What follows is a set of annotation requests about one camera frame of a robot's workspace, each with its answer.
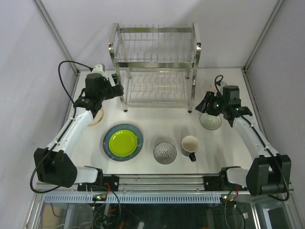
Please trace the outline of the teal patterned white bowl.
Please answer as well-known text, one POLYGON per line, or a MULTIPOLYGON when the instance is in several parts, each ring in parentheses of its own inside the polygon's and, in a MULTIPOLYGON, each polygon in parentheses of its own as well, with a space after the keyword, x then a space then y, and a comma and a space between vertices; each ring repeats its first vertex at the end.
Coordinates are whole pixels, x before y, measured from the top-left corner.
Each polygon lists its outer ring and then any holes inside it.
POLYGON ((202 113, 200 116, 200 124, 207 130, 217 130, 222 124, 220 116, 213 116, 207 113, 202 113))

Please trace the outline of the black mug cream inside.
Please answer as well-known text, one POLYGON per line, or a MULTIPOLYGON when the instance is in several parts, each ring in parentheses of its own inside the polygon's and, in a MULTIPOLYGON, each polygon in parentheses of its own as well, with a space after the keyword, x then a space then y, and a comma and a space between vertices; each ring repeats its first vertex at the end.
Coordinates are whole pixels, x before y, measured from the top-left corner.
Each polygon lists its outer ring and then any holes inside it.
POLYGON ((188 135, 182 139, 182 154, 189 157, 192 162, 195 162, 195 154, 199 146, 199 140, 195 136, 188 135))

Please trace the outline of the stainless steel dish rack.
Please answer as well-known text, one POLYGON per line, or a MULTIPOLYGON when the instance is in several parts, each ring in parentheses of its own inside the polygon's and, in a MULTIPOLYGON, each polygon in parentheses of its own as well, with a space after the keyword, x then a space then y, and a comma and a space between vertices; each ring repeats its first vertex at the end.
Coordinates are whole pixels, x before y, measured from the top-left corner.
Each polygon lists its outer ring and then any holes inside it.
POLYGON ((134 25, 114 23, 109 53, 124 87, 123 110, 186 108, 193 111, 201 57, 199 25, 134 25))

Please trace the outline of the dark blue patterned bowl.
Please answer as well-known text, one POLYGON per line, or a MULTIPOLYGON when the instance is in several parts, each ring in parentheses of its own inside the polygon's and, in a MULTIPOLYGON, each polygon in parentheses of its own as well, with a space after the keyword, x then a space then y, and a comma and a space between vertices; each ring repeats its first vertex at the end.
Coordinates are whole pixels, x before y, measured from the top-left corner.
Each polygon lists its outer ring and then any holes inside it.
POLYGON ((158 163, 168 165, 176 159, 177 150, 172 143, 160 142, 155 146, 153 156, 158 163))

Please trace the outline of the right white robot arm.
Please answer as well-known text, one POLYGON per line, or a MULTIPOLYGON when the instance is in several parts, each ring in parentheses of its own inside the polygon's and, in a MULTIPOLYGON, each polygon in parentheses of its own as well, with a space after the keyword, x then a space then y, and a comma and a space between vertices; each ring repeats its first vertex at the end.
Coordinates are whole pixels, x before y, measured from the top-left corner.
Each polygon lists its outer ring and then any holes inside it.
POLYGON ((274 198, 276 194, 289 194, 291 159, 288 155, 279 154, 267 141, 250 109, 241 105, 238 86, 224 86, 221 93, 207 91, 195 109, 212 116, 223 115, 251 155, 249 169, 238 166, 222 168, 220 174, 226 184, 243 186, 252 196, 274 198))

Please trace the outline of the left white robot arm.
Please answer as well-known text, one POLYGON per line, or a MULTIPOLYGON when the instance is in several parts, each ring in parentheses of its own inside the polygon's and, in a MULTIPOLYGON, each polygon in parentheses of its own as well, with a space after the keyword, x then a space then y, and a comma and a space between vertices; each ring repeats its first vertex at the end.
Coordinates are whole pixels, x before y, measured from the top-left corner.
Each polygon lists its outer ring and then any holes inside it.
POLYGON ((74 112, 57 136, 45 148, 34 152, 34 174, 43 183, 55 188, 69 188, 74 184, 96 183, 102 170, 94 167, 77 167, 72 153, 83 131, 96 117, 105 100, 123 95, 123 86, 117 74, 112 74, 114 84, 101 73, 90 73, 85 87, 73 103, 74 112))

